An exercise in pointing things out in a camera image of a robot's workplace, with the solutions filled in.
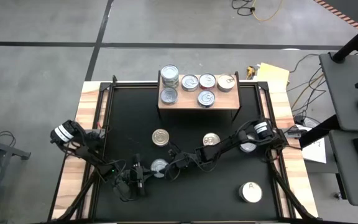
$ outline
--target gray floor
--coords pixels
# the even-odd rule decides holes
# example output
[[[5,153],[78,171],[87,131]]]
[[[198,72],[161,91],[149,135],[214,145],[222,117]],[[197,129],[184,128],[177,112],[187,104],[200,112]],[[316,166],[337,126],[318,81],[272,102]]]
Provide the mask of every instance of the gray floor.
[[[94,42],[107,0],[0,1],[0,41]],[[273,13],[278,1],[259,1],[258,15]],[[285,0],[269,22],[238,16],[230,0],[115,0],[104,42],[341,45],[357,33],[313,0]],[[62,153],[49,132],[73,119],[92,48],[0,47],[0,131],[10,130],[17,147],[32,152],[27,162],[12,160],[0,193],[0,220],[45,221],[52,202]],[[270,63],[292,70],[312,50],[101,49],[92,80],[155,80],[173,63],[183,73],[239,71]],[[317,57],[300,63],[288,88],[310,79]],[[289,92],[291,104],[303,88]],[[295,106],[301,106],[309,91]],[[323,121],[334,114],[325,93],[308,108]],[[321,217],[358,222],[358,207],[337,202],[333,175],[310,175]]]

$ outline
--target wooden shelf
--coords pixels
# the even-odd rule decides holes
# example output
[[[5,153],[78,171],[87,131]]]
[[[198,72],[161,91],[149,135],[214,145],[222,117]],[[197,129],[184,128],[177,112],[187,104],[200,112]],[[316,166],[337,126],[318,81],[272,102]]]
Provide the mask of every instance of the wooden shelf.
[[[210,108],[202,108],[197,104],[197,96],[202,91],[200,87],[196,91],[187,92],[181,88],[181,79],[185,75],[179,75],[179,85],[176,88],[178,92],[178,101],[174,105],[165,105],[161,101],[161,91],[164,89],[162,85],[162,78],[159,77],[159,87],[158,87],[158,107],[160,109],[194,109],[194,110],[237,110],[240,108],[240,99],[239,99],[239,90],[238,90],[238,81],[235,75],[232,77],[235,79],[236,84],[233,89],[224,93],[217,88],[217,84],[211,90],[215,94],[215,103]],[[221,75],[214,75],[216,80],[218,80]]]

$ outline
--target sticker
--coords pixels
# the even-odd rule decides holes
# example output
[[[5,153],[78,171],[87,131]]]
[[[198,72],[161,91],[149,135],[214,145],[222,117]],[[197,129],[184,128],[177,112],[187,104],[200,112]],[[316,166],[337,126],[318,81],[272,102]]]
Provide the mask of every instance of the sticker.
[[[66,136],[66,137],[68,137],[69,139],[72,139],[74,136],[72,136],[66,129],[65,129],[65,127],[63,127],[63,125],[61,124],[61,125],[59,125],[59,130],[61,130],[62,131],[62,133]]]
[[[57,136],[59,136],[59,138],[61,140],[63,140],[64,142],[68,142],[69,139],[66,138],[66,136],[58,129],[58,128],[55,128],[55,133],[57,134]]]
[[[262,131],[266,131],[267,130],[267,128],[266,127],[261,127],[261,128],[259,128],[258,130],[255,130],[256,131],[256,133],[261,133]]]
[[[267,126],[267,123],[266,122],[259,123],[259,124],[255,125],[254,129],[256,130],[256,129],[261,128],[263,126]]]

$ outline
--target white paper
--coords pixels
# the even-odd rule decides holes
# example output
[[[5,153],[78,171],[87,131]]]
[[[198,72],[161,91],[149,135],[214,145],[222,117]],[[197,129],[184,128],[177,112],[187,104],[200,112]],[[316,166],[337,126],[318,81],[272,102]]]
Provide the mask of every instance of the white paper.
[[[311,128],[307,128],[304,126],[297,125],[298,129],[307,130],[310,131]],[[310,144],[309,146],[306,146],[302,149],[303,158],[315,161],[315,162],[321,162],[321,163],[327,163],[326,158],[326,147],[324,143],[324,138],[321,138],[314,143]]]

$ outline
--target warning tape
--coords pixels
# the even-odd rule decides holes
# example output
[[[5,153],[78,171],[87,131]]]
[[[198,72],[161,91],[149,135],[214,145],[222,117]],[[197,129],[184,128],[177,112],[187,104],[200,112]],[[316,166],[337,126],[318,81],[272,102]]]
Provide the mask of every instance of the warning tape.
[[[326,2],[324,2],[323,0],[314,0],[315,2],[317,2],[320,6],[323,6],[324,8],[326,8],[327,10],[329,10],[330,12],[332,12],[335,16],[338,16],[339,18],[341,18],[342,20],[344,20],[345,22],[347,22],[348,24],[352,25],[353,27],[355,27],[356,29],[358,29],[358,22],[352,20],[351,18],[349,18],[348,16],[346,16],[345,14],[339,12],[337,9],[335,9],[334,7],[330,6],[329,4],[327,4]]]

